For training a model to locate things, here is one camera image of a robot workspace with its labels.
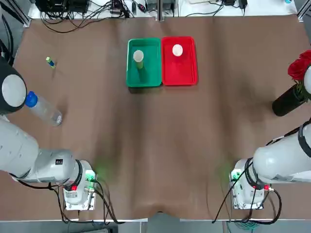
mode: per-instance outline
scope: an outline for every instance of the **brown cloth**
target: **brown cloth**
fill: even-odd
[[[73,28],[70,22],[51,27]],[[193,37],[198,84],[128,89],[128,40],[164,36]],[[236,161],[252,157],[257,147],[309,119],[309,104],[284,117],[271,110],[271,102],[293,85],[288,65],[308,47],[295,15],[166,18],[161,23],[108,19],[67,34],[33,20],[15,68],[28,90],[57,106],[64,121],[50,127],[27,107],[9,118],[41,148],[70,149],[75,158],[89,161],[101,182],[108,183],[118,219],[158,211],[213,219]],[[47,56],[55,69],[46,63]],[[1,220],[60,219],[53,192],[31,190],[6,173],[0,178]],[[310,219],[311,184],[274,188],[282,196],[281,218]],[[95,208],[80,217],[102,219],[100,198]],[[272,219],[273,212],[267,201],[253,217]],[[247,213],[229,216],[228,199],[219,219],[241,219]]]

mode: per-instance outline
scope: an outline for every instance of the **robotic arm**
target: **robotic arm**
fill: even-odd
[[[20,74],[0,58],[0,170],[16,181],[56,183],[63,187],[68,210],[93,210],[95,172],[70,150],[40,149],[37,141],[3,114],[23,107],[27,91]]]
[[[286,135],[272,140],[267,146],[258,148],[252,159],[239,160],[229,176],[231,185],[241,176],[232,188],[234,208],[262,208],[267,184],[311,182],[309,145],[311,124],[307,121]]]

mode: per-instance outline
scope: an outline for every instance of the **plastic water bottle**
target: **plastic water bottle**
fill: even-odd
[[[33,91],[28,93],[25,104],[35,115],[51,125],[58,126],[62,123],[62,113],[54,108],[44,98],[37,96]]]

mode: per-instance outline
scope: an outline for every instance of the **red flower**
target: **red flower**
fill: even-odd
[[[310,64],[311,64],[311,57],[310,59],[299,58],[290,64],[290,66],[288,67],[288,74],[294,80],[302,81]]]
[[[299,55],[299,58],[307,59],[311,61],[311,50],[307,50]]]

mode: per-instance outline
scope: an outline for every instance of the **blue bottle cap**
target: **blue bottle cap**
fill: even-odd
[[[32,108],[32,107],[35,107],[37,102],[38,102],[38,96],[36,96],[33,91],[30,91],[26,97],[25,104],[28,107]]]

